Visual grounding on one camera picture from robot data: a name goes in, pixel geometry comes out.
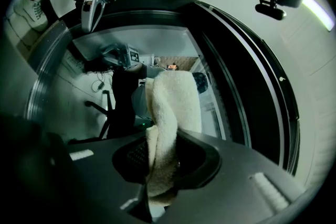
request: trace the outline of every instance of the dark gray surface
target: dark gray surface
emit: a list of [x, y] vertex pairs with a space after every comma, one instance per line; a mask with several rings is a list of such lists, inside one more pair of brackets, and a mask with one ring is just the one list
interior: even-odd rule
[[[112, 155], [142, 135], [68, 147], [70, 152], [94, 152], [94, 156], [75, 162], [94, 200], [116, 209], [138, 196], [140, 185], [123, 180], [113, 167]], [[273, 216], [271, 205], [249, 179], [258, 172], [264, 173], [289, 202], [305, 190], [291, 175], [250, 148], [203, 134], [189, 135], [214, 146], [222, 157], [222, 166], [203, 188], [180, 190], [158, 223], [257, 223]]]
[[92, 150], [93, 155], [75, 161], [90, 197], [99, 204], [119, 209], [129, 199], [138, 196], [142, 185], [126, 182], [112, 164], [112, 156], [120, 147], [135, 141], [143, 134], [68, 146], [69, 152]]

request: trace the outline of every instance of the light strip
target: light strip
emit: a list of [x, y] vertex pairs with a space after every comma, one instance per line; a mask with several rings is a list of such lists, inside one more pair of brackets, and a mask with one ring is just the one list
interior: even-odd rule
[[319, 4], [317, 4], [315, 0], [303, 0], [302, 3], [308, 7], [311, 12], [316, 15], [316, 17], [318, 17], [318, 19], [324, 24], [328, 31], [331, 31], [335, 25], [335, 22], [332, 21], [328, 13], [326, 13], [325, 10]]

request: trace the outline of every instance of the cable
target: cable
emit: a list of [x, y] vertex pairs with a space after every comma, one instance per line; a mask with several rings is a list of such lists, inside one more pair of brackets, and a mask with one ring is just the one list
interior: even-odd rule
[[[97, 90], [95, 91], [95, 90], [93, 89], [93, 85], [94, 85], [96, 82], [100, 82], [100, 84], [99, 84]], [[104, 83], [104, 82], [102, 82], [101, 80], [96, 80], [96, 81], [94, 81], [94, 82], [91, 84], [91, 90], [92, 90], [92, 92], [99, 92], [99, 91], [102, 89], [102, 87], [100, 87], [100, 85], [101, 85], [102, 83]]]
[[[97, 72], [97, 80], [95, 80], [92, 84], [91, 84], [91, 91], [92, 92], [94, 92], [94, 93], [97, 93], [97, 92], [99, 92], [101, 89], [103, 89], [104, 88], [104, 86], [105, 86], [105, 80], [106, 80], [106, 75], [110, 75], [111, 76], [111, 79], [109, 79], [109, 85], [111, 86], [111, 89], [110, 89], [110, 93], [113, 93], [113, 91], [112, 91], [112, 78], [113, 78], [113, 76], [111, 75], [111, 74], [109, 74], [109, 73], [102, 73], [102, 72], [100, 72], [100, 73], [98, 73]], [[100, 82], [100, 84], [98, 85], [98, 88], [97, 88], [97, 90], [95, 91], [93, 88], [93, 85], [96, 83], [96, 82]]]

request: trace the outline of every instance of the white sneaker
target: white sneaker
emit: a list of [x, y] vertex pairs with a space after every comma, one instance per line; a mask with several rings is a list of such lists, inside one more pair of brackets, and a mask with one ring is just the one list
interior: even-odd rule
[[41, 0], [20, 0], [14, 5], [14, 11], [24, 17], [32, 29], [44, 31], [48, 27], [48, 19], [41, 10]]

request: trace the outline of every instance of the wall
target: wall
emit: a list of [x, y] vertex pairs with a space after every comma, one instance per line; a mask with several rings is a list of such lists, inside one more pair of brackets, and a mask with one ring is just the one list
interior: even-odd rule
[[118, 27], [85, 35], [73, 41], [82, 54], [87, 51], [87, 55], [96, 56], [99, 48], [115, 42], [129, 44], [139, 50], [141, 55], [198, 57], [189, 31], [183, 27]]
[[307, 7], [284, 8], [287, 18], [279, 31], [304, 72], [314, 99], [315, 136], [301, 132], [298, 172], [310, 165], [306, 185], [320, 184], [336, 156], [336, 29], [328, 32]]

